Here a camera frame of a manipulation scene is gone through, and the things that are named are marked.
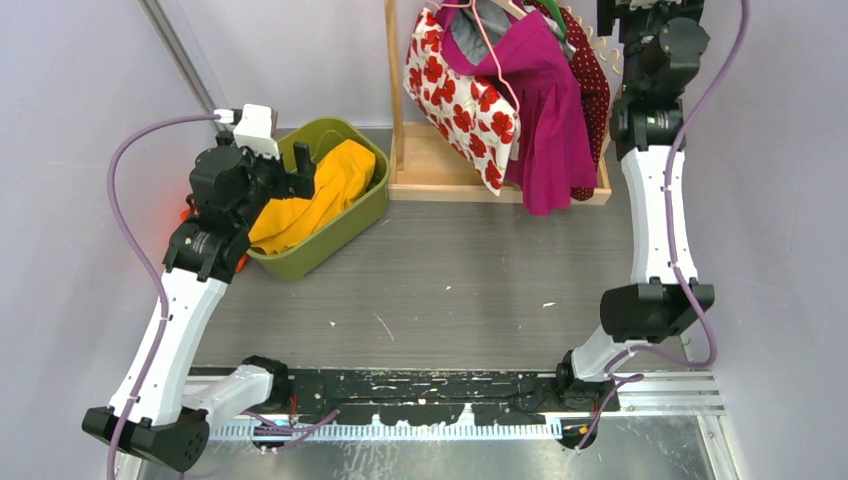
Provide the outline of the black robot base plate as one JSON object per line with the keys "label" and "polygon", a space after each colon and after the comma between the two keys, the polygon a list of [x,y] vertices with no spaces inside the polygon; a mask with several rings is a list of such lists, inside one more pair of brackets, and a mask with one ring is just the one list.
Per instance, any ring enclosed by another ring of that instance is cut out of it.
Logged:
{"label": "black robot base plate", "polygon": [[453,425],[464,410],[476,426],[534,425],[561,413],[593,414],[611,381],[584,382],[562,369],[510,370],[294,369],[284,395],[255,407],[299,422],[335,412],[340,425]]}

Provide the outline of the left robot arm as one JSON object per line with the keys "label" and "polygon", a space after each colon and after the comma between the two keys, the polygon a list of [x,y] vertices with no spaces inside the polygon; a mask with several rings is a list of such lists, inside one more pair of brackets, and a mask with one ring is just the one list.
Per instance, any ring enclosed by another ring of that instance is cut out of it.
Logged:
{"label": "left robot arm", "polygon": [[310,198],[315,167],[309,148],[294,149],[286,171],[275,141],[219,145],[200,153],[189,175],[189,216],[166,251],[159,299],[140,349],[105,406],[84,414],[84,432],[115,451],[184,473],[211,433],[253,407],[277,413],[290,403],[286,364],[254,355],[194,394],[184,391],[211,314],[247,253],[248,233],[272,199]]}

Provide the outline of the green plastic hanger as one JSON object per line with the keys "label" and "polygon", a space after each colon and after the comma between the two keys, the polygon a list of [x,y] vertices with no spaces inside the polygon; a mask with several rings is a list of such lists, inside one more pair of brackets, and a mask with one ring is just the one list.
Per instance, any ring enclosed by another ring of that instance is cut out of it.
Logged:
{"label": "green plastic hanger", "polygon": [[534,0],[540,6],[540,10],[547,12],[551,20],[557,25],[555,35],[560,41],[568,40],[568,24],[562,15],[561,7],[557,0]]}

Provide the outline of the cream plastic hanger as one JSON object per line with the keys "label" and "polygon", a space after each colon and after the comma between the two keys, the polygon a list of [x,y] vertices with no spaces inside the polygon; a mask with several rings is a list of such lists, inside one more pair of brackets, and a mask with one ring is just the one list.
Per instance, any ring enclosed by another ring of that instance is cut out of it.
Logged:
{"label": "cream plastic hanger", "polygon": [[569,3],[560,3],[560,7],[574,19],[583,31],[600,64],[608,67],[615,76],[621,77],[624,66],[624,55],[621,48],[613,46],[609,37],[598,37],[595,28],[584,21]]}

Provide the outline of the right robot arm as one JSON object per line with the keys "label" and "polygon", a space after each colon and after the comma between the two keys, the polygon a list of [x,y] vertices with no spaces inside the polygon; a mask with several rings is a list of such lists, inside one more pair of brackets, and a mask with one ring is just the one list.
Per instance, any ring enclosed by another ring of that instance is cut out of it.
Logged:
{"label": "right robot arm", "polygon": [[701,1],[597,4],[600,35],[617,27],[623,46],[609,131],[626,180],[634,255],[629,284],[602,295],[599,327],[557,366],[554,397],[567,410],[594,410],[628,357],[680,336],[715,301],[688,250],[680,191],[682,96],[710,40],[703,9]]}

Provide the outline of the yellow pleated skirt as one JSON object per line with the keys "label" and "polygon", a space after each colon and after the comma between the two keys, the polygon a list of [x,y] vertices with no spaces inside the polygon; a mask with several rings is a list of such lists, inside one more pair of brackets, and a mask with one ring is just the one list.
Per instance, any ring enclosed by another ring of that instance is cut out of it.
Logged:
{"label": "yellow pleated skirt", "polygon": [[264,255],[283,253],[350,208],[364,193],[376,166],[375,154],[345,140],[317,164],[311,199],[274,199],[249,234],[251,248]]}

